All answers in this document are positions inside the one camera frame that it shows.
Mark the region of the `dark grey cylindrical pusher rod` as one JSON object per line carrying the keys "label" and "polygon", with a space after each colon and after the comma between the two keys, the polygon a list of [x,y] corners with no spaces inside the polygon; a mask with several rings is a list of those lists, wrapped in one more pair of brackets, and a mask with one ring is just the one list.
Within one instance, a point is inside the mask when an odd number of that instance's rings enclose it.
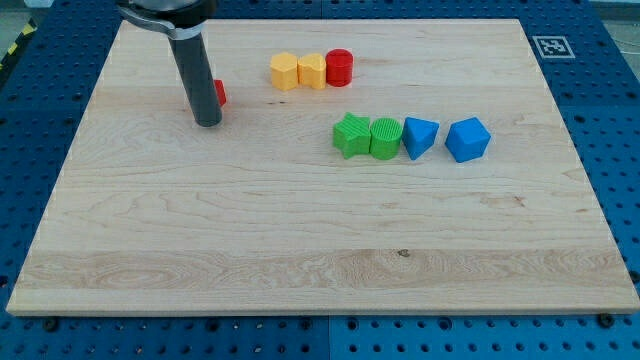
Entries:
{"label": "dark grey cylindrical pusher rod", "polygon": [[212,127],[222,120],[221,105],[201,34],[169,40],[195,122]]}

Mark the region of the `black and silver rod mount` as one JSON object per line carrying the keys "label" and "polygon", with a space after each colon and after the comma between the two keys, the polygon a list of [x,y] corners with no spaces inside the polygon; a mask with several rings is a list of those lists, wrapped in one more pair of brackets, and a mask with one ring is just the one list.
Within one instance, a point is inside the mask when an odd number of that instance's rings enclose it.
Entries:
{"label": "black and silver rod mount", "polygon": [[123,19],[171,40],[199,35],[204,23],[216,12],[217,0],[116,0]]}

